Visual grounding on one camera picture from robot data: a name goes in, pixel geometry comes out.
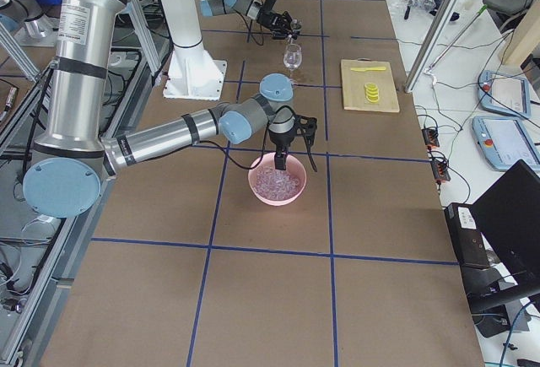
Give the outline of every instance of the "robotic arm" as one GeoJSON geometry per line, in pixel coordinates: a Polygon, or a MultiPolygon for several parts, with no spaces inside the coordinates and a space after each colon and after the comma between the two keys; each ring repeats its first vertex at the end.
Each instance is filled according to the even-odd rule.
{"type": "Polygon", "coordinates": [[[275,40],[288,37],[296,39],[300,34],[300,22],[293,19],[287,11],[273,11],[276,1],[264,0],[264,3],[261,3],[258,0],[201,0],[201,13],[205,17],[239,13],[270,30],[275,40]]]}
{"type": "Polygon", "coordinates": [[[272,32],[273,39],[296,39],[300,34],[300,22],[292,19],[288,12],[276,13],[273,6],[277,0],[201,0],[201,13],[205,17],[239,13],[255,20],[272,32]]]}
{"type": "MultiPolygon", "coordinates": [[[[310,152],[316,119],[293,112],[290,81],[277,73],[266,76],[261,81],[260,93],[242,104],[218,104],[141,132],[99,139],[101,99],[114,22],[126,3],[127,0],[63,0],[54,72],[47,76],[47,80],[52,80],[49,122],[34,141],[33,164],[23,180],[24,197],[35,211],[56,218],[77,216],[96,202],[106,173],[115,175],[124,167],[218,133],[232,143],[240,143],[268,127],[270,139],[276,144],[278,169],[285,169],[289,145],[296,136],[305,140],[310,152]]],[[[202,41],[177,46],[177,39],[173,35],[175,47],[185,52],[177,60],[186,64],[186,73],[203,70],[196,65],[197,59],[189,61],[199,50],[203,51],[202,41]]]]}

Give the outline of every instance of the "electronic component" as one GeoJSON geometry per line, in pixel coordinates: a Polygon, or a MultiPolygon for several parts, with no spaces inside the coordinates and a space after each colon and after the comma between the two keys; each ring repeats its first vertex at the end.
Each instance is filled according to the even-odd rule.
{"type": "Polygon", "coordinates": [[[529,82],[525,77],[484,70],[480,84],[478,98],[485,110],[506,116],[515,116],[516,113],[525,118],[531,116],[529,82]]]}
{"type": "Polygon", "coordinates": [[[451,203],[445,208],[446,224],[460,266],[485,269],[489,267],[488,255],[470,207],[469,204],[451,203]]]}
{"type": "Polygon", "coordinates": [[[439,145],[439,132],[436,127],[428,127],[422,129],[422,137],[424,138],[425,146],[428,150],[438,148],[439,145]]]}
{"type": "Polygon", "coordinates": [[[540,170],[540,155],[520,119],[476,116],[472,129],[483,154],[496,170],[508,170],[519,159],[533,170],[540,170]]]}
{"type": "Polygon", "coordinates": [[[540,367],[540,363],[537,361],[527,360],[527,359],[518,359],[517,365],[520,367],[540,367]]]}
{"type": "Polygon", "coordinates": [[[437,184],[450,181],[450,173],[448,173],[448,160],[438,157],[431,157],[431,171],[437,184]]]}

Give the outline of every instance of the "table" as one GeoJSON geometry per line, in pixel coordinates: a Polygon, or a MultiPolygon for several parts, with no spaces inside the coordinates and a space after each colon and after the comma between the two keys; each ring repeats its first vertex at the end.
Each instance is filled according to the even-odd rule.
{"type": "MultiPolygon", "coordinates": [[[[342,58],[389,61],[405,81],[385,0],[276,9],[304,23],[294,106],[319,118],[319,172],[271,208],[217,149],[124,171],[42,366],[483,365],[413,97],[398,93],[399,115],[342,108],[342,58]]],[[[229,64],[222,100],[284,70],[284,43],[256,46],[238,17],[201,26],[229,64]]],[[[162,87],[140,127],[208,107],[164,100],[162,87]]],[[[260,136],[228,151],[250,163],[260,136]]]]}
{"type": "MultiPolygon", "coordinates": [[[[422,41],[432,22],[432,16],[426,12],[413,10],[410,13],[409,20],[406,21],[403,19],[405,6],[402,0],[387,0],[387,3],[396,36],[400,42],[403,64],[406,71],[408,71],[413,65],[414,58],[417,56],[420,48],[414,43],[422,41]]],[[[447,44],[453,40],[462,26],[472,19],[481,6],[482,0],[460,0],[456,6],[456,11],[460,13],[461,17],[458,21],[448,24],[440,43],[447,44]]],[[[428,114],[434,117],[440,126],[445,126],[440,129],[440,149],[438,150],[447,156],[450,155],[450,166],[452,169],[458,171],[467,179],[471,187],[470,197],[467,200],[469,203],[474,202],[503,174],[490,167],[477,146],[471,129],[472,119],[475,116],[494,115],[477,107],[478,88],[475,83],[478,74],[494,49],[499,51],[501,48],[504,48],[505,44],[498,45],[500,38],[501,33],[497,30],[493,20],[488,14],[484,13],[462,39],[457,42],[459,46],[481,47],[472,50],[452,48],[435,68],[435,75],[439,82],[453,86],[472,85],[458,90],[442,84],[436,85],[435,94],[438,103],[435,99],[429,76],[423,75],[413,90],[414,102],[417,105],[417,112],[420,115],[418,118],[420,125],[424,125],[424,120],[428,127],[434,125],[432,120],[422,116],[428,114]],[[454,123],[451,119],[457,121],[459,124],[463,124],[464,130],[460,132],[457,138],[455,138],[456,132],[450,127],[457,127],[459,124],[454,123]]],[[[444,48],[444,46],[437,46],[433,52],[432,60],[444,48]]],[[[500,59],[498,53],[495,53],[486,68],[497,70],[499,66],[500,59]]],[[[521,73],[519,67],[502,66],[500,67],[500,71],[508,74],[521,73]]],[[[531,88],[530,91],[532,99],[538,101],[534,90],[531,88]]],[[[540,120],[540,110],[535,105],[532,107],[532,119],[538,123],[538,120],[540,120]]],[[[535,142],[540,140],[540,133],[538,133],[539,129],[537,127],[526,122],[526,129],[535,142]]],[[[448,205],[450,202],[463,202],[468,194],[465,182],[455,172],[451,172],[451,177],[451,182],[445,183],[441,187],[440,202],[443,206],[448,205]]],[[[498,266],[497,268],[502,272],[503,276],[508,274],[502,266],[498,266]]],[[[533,307],[527,308],[527,311],[537,315],[533,307]]],[[[532,329],[530,333],[515,334],[512,336],[511,342],[519,349],[506,353],[506,363],[516,365],[516,360],[519,358],[539,360],[540,320],[533,318],[530,322],[530,328],[532,329]]],[[[507,333],[505,332],[490,339],[485,339],[478,334],[484,360],[499,363],[502,352],[501,343],[505,341],[506,335],[507,333]]]]}

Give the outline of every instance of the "wooden cutting board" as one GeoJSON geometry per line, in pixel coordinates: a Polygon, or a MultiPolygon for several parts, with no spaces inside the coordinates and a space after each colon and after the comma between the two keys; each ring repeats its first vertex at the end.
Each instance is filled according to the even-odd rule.
{"type": "Polygon", "coordinates": [[[396,87],[389,62],[351,61],[342,59],[341,79],[343,108],[345,110],[399,112],[396,87]],[[384,71],[355,72],[351,67],[386,67],[384,71]],[[369,102],[365,97],[366,83],[375,83],[379,88],[379,101],[369,102]]]}

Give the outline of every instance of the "glass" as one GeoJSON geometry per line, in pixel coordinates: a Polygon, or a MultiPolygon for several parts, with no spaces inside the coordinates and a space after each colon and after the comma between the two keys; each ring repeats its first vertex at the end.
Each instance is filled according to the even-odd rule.
{"type": "Polygon", "coordinates": [[[289,70],[290,81],[294,85],[293,71],[302,64],[302,47],[292,41],[288,43],[283,55],[283,64],[289,70]]]}

